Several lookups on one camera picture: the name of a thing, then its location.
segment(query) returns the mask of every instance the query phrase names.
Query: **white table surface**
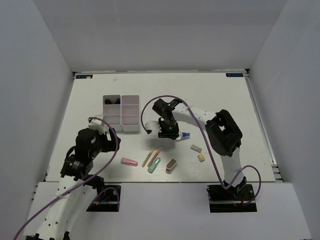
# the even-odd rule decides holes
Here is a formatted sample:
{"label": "white table surface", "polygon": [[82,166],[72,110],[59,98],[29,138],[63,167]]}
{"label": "white table surface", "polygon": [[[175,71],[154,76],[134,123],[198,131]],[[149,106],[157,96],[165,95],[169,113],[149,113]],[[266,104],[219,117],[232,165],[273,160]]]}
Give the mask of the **white table surface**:
{"label": "white table surface", "polygon": [[[35,214],[55,197],[57,182],[40,182]],[[122,183],[119,212],[85,212],[74,240],[302,240],[310,232],[291,183],[263,183],[257,212],[210,213],[205,183]],[[34,235],[47,210],[24,235]]]}
{"label": "white table surface", "polygon": [[[226,109],[243,133],[240,147],[242,166],[253,165],[261,173],[264,182],[275,180],[271,168],[271,156],[266,148],[261,129],[254,111],[249,91],[243,77],[226,77],[225,73],[114,73],[94,74],[92,79],[75,79],[64,119],[49,163],[48,182],[57,182],[68,149],[75,145],[78,131],[88,126],[88,117],[102,114],[103,95],[139,95],[140,110],[148,100],[159,95],[175,95],[187,100],[194,107],[219,112]],[[150,104],[143,116],[144,122],[157,120]],[[159,139],[139,133],[119,132],[120,150],[113,162],[100,176],[106,182],[217,182],[208,150],[201,133],[195,126],[179,123],[182,132],[190,132],[191,138],[180,142]],[[190,149],[195,144],[202,148],[204,162],[199,162],[199,153]],[[161,163],[150,174],[141,165],[152,146],[162,147],[159,154]],[[221,176],[223,166],[213,150]],[[100,153],[93,161],[90,173],[98,171],[112,156],[113,152]],[[138,161],[137,167],[120,164],[121,158]],[[175,159],[177,166],[166,173],[167,163]],[[250,168],[244,174],[249,182],[258,181],[256,172]]]}

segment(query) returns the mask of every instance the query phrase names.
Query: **purple cable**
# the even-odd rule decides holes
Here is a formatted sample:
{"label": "purple cable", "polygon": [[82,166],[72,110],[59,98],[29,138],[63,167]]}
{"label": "purple cable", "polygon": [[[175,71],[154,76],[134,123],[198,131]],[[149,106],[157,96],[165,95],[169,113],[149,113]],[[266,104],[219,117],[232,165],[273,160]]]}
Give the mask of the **purple cable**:
{"label": "purple cable", "polygon": [[256,169],[256,168],[255,168],[254,166],[252,166],[252,165],[246,165],[246,166],[244,166],[242,169],[240,169],[240,170],[235,174],[234,178],[231,180],[231,182],[229,183],[229,185],[225,186],[225,184],[224,184],[224,182],[222,181],[222,178],[221,178],[221,176],[220,176],[220,174],[219,174],[219,170],[218,170],[217,164],[216,164],[216,162],[215,162],[214,156],[213,156],[213,154],[212,154],[212,152],[211,152],[211,148],[210,148],[210,145],[209,145],[209,143],[208,143],[207,137],[206,137],[206,135],[205,135],[205,131],[202,129],[199,120],[196,118],[196,116],[194,115],[194,113],[192,112],[192,110],[190,109],[190,107],[188,106],[188,104],[186,103],[186,101],[184,101],[183,99],[181,99],[181,98],[179,98],[179,97],[177,97],[177,96],[173,96],[173,95],[161,95],[161,96],[157,96],[157,97],[152,98],[150,101],[148,101],[148,102],[146,103],[146,105],[144,106],[144,108],[142,109],[142,112],[141,112],[140,121],[141,121],[141,125],[142,125],[143,129],[147,132],[147,129],[146,129],[146,127],[145,127],[145,125],[144,125],[144,122],[143,122],[143,114],[144,114],[144,112],[145,112],[145,110],[146,110],[146,107],[147,107],[152,101],[154,101],[154,100],[156,100],[156,99],[159,99],[159,98],[174,98],[174,99],[178,99],[178,100],[180,100],[180,101],[185,105],[185,107],[188,109],[191,117],[194,119],[195,123],[198,125],[198,128],[200,129],[200,132],[201,132],[202,137],[203,137],[203,139],[204,139],[204,142],[205,142],[206,148],[207,148],[207,150],[208,150],[209,156],[210,156],[210,158],[211,158],[211,161],[212,161],[212,164],[213,164],[215,173],[216,173],[216,175],[217,175],[217,177],[218,177],[218,179],[219,179],[219,182],[220,182],[220,184],[221,184],[221,186],[222,186],[223,189],[225,189],[225,190],[229,189],[229,188],[232,186],[232,184],[234,183],[234,181],[236,180],[236,178],[238,177],[238,175],[242,172],[242,170],[244,170],[244,169],[246,169],[246,168],[253,168],[253,169],[257,172],[258,177],[259,177],[259,187],[258,187],[258,190],[257,190],[255,196],[254,196],[249,202],[247,202],[246,205],[249,204],[249,203],[251,203],[252,201],[254,201],[254,200],[256,199],[258,193],[260,192],[261,183],[262,183],[261,175],[260,175],[258,169]]}
{"label": "purple cable", "polygon": [[[118,150],[119,150],[119,141],[118,141],[118,136],[116,134],[116,131],[109,125],[109,123],[107,123],[105,120],[99,118],[99,117],[95,117],[95,116],[91,116],[88,118],[89,120],[92,119],[96,119],[99,120],[101,122],[103,122],[105,125],[107,125],[109,127],[109,129],[111,130],[111,132],[113,133],[113,135],[115,136],[115,151],[114,154],[112,155],[112,157],[110,158],[110,160],[99,170],[97,171],[95,174],[93,174],[91,177],[89,177],[87,180],[80,182],[79,184],[75,185],[74,187],[68,189],[67,191],[65,191],[64,193],[61,194],[61,196],[66,196],[69,193],[71,193],[73,190],[83,186],[84,184],[86,184],[87,182],[89,182],[91,179],[93,179],[94,177],[96,177],[99,173],[101,173],[103,170],[106,169],[106,167],[109,166],[109,164],[112,162],[112,160],[115,158]],[[41,208],[39,211],[37,211],[32,217],[30,217],[25,224],[22,225],[22,227],[20,227],[20,229],[18,230],[18,232],[15,234],[13,240],[17,240],[18,236],[20,235],[20,233],[23,231],[23,229],[36,217],[38,216],[40,213],[42,213],[45,209],[47,209],[48,207],[50,207],[52,204],[54,204],[55,202],[57,202],[60,198],[56,197],[55,199],[53,199],[51,202],[49,202],[47,205],[45,205],[43,208]]]}
{"label": "purple cable", "polygon": [[119,193],[118,193],[118,191],[117,191],[114,187],[112,187],[112,186],[109,186],[109,187],[105,188],[103,191],[101,191],[101,192],[93,199],[93,201],[90,203],[89,206],[91,206],[102,194],[105,193],[105,191],[107,191],[107,190],[109,190],[109,189],[113,189],[113,191],[115,191],[115,193],[116,193],[117,208],[118,208],[118,212],[119,212],[119,204],[120,204]]}

